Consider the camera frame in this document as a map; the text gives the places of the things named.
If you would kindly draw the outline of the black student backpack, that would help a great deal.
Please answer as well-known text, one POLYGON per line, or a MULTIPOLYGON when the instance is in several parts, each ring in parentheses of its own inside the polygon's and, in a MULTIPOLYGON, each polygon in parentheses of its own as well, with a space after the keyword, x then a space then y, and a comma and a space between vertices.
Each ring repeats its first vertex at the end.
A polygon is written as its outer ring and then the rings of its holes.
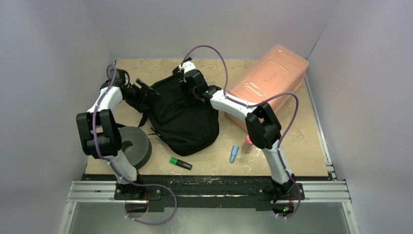
POLYGON ((188 100, 178 82, 182 75, 172 75, 150 87, 160 96, 148 101, 149 110, 142 114, 139 125, 149 120, 152 130, 170 149, 180 155, 189 156, 210 146, 218 137, 219 112, 198 100, 188 100))

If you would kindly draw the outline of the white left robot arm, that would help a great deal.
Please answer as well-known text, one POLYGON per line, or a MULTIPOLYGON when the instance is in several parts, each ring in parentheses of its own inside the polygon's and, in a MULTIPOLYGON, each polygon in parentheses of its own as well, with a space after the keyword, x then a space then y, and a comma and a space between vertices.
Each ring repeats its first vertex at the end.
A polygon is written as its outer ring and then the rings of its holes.
POLYGON ((140 112, 149 110, 148 101, 160 94, 140 79, 136 80, 137 85, 131 83, 129 73, 115 65, 106 68, 106 75, 108 79, 101 85, 96 102, 75 118, 82 150, 85 155, 107 163, 117 183, 128 184, 126 193, 132 199, 140 199, 145 186, 139 181, 136 165, 148 162, 152 145, 143 130, 116 123, 113 113, 122 101, 140 112))

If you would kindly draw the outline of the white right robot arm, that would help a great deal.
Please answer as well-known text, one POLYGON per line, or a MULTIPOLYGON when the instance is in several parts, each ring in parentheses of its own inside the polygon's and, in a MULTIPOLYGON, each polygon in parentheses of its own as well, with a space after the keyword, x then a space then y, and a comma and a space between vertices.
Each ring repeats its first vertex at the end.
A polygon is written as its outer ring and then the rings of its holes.
POLYGON ((202 73, 195 68, 177 68, 175 72, 182 75, 179 83, 189 98, 227 112, 246 124, 249 139, 262 150, 267 160, 274 194, 279 198, 290 195, 295 181, 281 149, 282 126, 271 106, 266 102, 248 104, 226 94, 218 86, 207 85, 202 73))

